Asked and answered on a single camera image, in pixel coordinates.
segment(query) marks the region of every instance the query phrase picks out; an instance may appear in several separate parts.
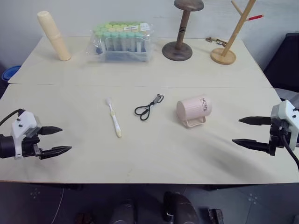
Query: pink mug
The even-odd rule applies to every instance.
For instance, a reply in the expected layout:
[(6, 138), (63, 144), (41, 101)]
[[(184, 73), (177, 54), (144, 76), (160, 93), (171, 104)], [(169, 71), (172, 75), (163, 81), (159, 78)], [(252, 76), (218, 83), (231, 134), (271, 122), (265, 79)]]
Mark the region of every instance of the pink mug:
[(211, 100), (206, 95), (180, 100), (177, 103), (177, 116), (187, 127), (205, 123), (212, 111)]

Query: table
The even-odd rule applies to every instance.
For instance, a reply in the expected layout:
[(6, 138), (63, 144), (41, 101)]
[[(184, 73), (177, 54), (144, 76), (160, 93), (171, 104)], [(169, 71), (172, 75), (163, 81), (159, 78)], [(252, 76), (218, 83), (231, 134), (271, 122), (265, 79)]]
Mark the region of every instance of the table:
[[(209, 62), (208, 50), (215, 46), (204, 40), (186, 40), (198, 63), (194, 59), (182, 63), (164, 59), (160, 50), (162, 43), (169, 40), (161, 40), (153, 60), (131, 64), (130, 73), (127, 64), (77, 64), (80, 58), (83, 61), (87, 41), (85, 37), (68, 38), (67, 43), (74, 47), (71, 49), (77, 51), (73, 51), (73, 61), (63, 63), (48, 58), (46, 51), (51, 48), (42, 39), (10, 80), (14, 84), (0, 100), (1, 117), (16, 108), (25, 108), (37, 115), (44, 126), (63, 129), (42, 136), (39, 147), (73, 148), (42, 161), (34, 157), (1, 160), (1, 180), (193, 184), (298, 181), (296, 164), (285, 149), (277, 149), (273, 157), (231, 141), (249, 138), (267, 142), (268, 126), (249, 126), (238, 119), (269, 116), (272, 106), (280, 102), (241, 41), (233, 46), (239, 60), (224, 66)], [(248, 68), (237, 72), (242, 65)], [(181, 67), (189, 69), (183, 74)], [(50, 76), (49, 70), (56, 72)], [(244, 75), (250, 72), (251, 78)], [(134, 109), (148, 104), (157, 93), (165, 95), (163, 102), (152, 108), (148, 121), (141, 122)], [(204, 125), (187, 129), (176, 118), (176, 102), (200, 94), (212, 99), (213, 111)], [(123, 132), (121, 139), (116, 137), (106, 97), (112, 99)], [(8, 135), (11, 122), (12, 119), (1, 126), (0, 133)]]

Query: blue bin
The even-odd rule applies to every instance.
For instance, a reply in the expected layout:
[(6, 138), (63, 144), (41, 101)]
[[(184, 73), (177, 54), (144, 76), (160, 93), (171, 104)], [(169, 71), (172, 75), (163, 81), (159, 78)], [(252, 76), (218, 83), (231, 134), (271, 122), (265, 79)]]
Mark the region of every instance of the blue bin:
[(9, 79), (20, 69), (20, 65), (19, 66), (14, 66), (11, 67), (9, 69), (6, 69), (2, 75), (1, 75), (1, 79), (5, 82), (8, 82)]

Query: toothbrush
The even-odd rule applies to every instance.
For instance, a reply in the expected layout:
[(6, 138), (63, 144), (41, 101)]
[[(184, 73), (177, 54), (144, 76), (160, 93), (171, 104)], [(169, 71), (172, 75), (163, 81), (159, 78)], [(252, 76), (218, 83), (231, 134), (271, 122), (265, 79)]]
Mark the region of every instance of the toothbrush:
[(114, 123), (115, 131), (116, 131), (116, 135), (117, 135), (117, 137), (121, 138), (121, 128), (120, 128), (120, 126), (119, 126), (119, 124), (117, 122), (115, 112), (112, 109), (111, 99), (110, 98), (106, 98), (106, 103), (107, 103), (107, 105), (110, 108), (110, 115), (111, 115), (111, 117), (113, 119), (113, 123)]

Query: wooden stand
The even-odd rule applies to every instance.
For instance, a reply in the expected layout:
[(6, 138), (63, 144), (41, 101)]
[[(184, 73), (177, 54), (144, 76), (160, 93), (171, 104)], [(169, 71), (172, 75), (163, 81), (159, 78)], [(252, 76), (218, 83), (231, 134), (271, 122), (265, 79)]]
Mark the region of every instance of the wooden stand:
[(235, 30), (234, 30), (233, 34), (231, 35), (226, 47), (225, 48), (216, 48), (211, 52), (211, 58), (213, 59), (213, 61), (215, 61), (219, 64), (232, 64), (235, 62), (236, 55), (229, 49), (232, 46), (233, 42), (235, 41), (244, 22), (249, 20), (249, 19), (247, 19), (247, 16), (249, 15), (256, 0), (249, 0), (243, 13), (240, 10), (240, 8), (236, 5), (234, 0), (232, 0), (231, 2), (234, 5), (234, 7), (236, 8), (236, 10), (238, 11), (238, 13), (241, 15), (241, 18), (240, 18), (237, 26), (235, 27)]
[(201, 0), (175, 0), (174, 5), (184, 11), (178, 31), (178, 38), (176, 42), (164, 45), (162, 53), (165, 57), (173, 61), (184, 61), (192, 56), (192, 49), (188, 44), (183, 43), (190, 12), (202, 10), (204, 3)]

